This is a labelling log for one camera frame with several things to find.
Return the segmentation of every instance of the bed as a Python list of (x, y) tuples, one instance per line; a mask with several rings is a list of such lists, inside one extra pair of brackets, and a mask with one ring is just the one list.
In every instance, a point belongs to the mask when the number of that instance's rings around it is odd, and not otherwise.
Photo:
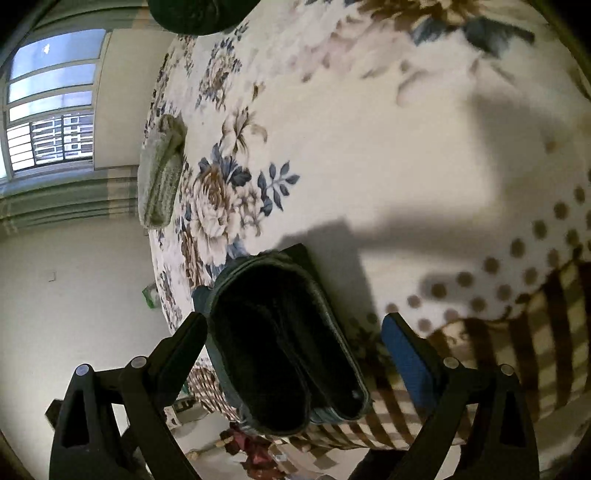
[[(466, 366), (511, 364), (548, 417), (591, 388), (588, 87), (520, 0), (262, 0), (179, 36), (145, 132), (164, 113), (188, 127), (172, 221), (150, 232), (170, 329), (231, 259), (302, 242), (373, 404), (284, 440), (412, 444), (424, 419), (379, 341), (388, 312)], [(206, 351), (189, 383), (238, 418)]]

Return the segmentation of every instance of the green folded cloth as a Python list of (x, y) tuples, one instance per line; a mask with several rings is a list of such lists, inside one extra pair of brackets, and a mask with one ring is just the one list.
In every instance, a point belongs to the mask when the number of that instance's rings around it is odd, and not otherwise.
[(138, 169), (139, 221), (147, 229), (170, 223), (183, 169), (187, 134), (180, 116), (163, 115), (142, 149)]

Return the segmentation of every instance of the red object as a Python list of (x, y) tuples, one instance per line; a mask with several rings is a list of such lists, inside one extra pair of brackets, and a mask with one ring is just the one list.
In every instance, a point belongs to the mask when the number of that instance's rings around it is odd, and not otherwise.
[(234, 440), (226, 445), (226, 451), (230, 455), (236, 455), (243, 451), (248, 455), (246, 462), (241, 462), (247, 475), (255, 480), (281, 480), (285, 473), (277, 468), (277, 463), (269, 453), (271, 442), (262, 437), (250, 437), (242, 432), (235, 423), (230, 424), (230, 429), (222, 432), (220, 438), (230, 436)]

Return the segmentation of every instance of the window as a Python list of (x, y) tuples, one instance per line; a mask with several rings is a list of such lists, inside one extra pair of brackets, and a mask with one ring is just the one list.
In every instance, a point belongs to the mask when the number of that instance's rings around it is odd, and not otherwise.
[(2, 79), (0, 179), (41, 166), (92, 162), (105, 37), (105, 30), (84, 30), (17, 51)]

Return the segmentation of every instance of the striped curtain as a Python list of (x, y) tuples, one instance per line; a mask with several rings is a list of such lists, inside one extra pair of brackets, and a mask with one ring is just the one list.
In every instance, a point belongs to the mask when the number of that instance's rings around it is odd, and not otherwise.
[(0, 239), (78, 218), (137, 216), (138, 167), (42, 174), (0, 187)]

